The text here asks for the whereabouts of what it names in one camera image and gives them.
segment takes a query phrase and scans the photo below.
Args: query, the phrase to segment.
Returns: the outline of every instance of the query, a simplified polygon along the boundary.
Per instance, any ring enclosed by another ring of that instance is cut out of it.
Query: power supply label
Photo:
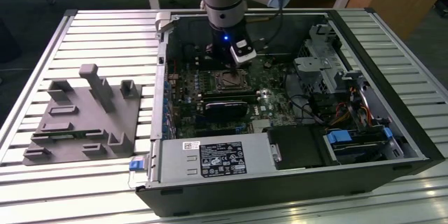
[[[247,173],[242,142],[200,145],[204,178]]]

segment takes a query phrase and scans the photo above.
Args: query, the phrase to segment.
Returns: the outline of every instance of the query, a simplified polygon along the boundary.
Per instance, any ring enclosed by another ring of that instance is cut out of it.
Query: motherboard
[[[286,64],[259,57],[242,69],[200,70],[186,64],[170,75],[176,138],[262,132],[296,124],[284,81]]]

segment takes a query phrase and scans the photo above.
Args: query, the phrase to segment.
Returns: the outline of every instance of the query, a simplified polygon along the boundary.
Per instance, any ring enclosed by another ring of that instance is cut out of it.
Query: aluminum extrusion table
[[[0,130],[0,222],[36,223],[431,223],[448,218],[448,162],[402,177],[374,192],[179,218],[155,215],[130,185],[130,158],[22,165],[23,152],[50,101],[50,82],[99,65],[111,85],[144,85],[135,154],[150,152],[151,110],[159,41],[158,10],[67,12]],[[448,94],[376,14],[339,13],[439,150],[448,157]],[[347,49],[343,52],[358,68]]]

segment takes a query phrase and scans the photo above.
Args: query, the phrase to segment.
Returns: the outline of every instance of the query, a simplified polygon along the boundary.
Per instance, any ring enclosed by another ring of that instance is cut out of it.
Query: blue latch
[[[142,156],[134,157],[130,162],[130,171],[135,172],[138,170],[146,169],[146,159]]]
[[[327,137],[328,137],[328,141],[330,141],[331,144],[339,143],[339,142],[352,141],[352,137],[351,137],[351,134],[348,133],[348,131],[332,131],[332,132],[330,132]]]
[[[394,137],[394,134],[392,134],[392,131],[391,131],[390,128],[384,128],[384,129],[383,129],[383,132],[384,132],[384,134],[386,134],[387,139],[390,139],[391,137]]]

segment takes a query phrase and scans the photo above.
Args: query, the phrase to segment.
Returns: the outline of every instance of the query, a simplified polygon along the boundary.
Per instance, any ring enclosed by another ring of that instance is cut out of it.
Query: white sticker
[[[199,150],[199,146],[202,145],[200,141],[196,142],[183,142],[183,150]]]

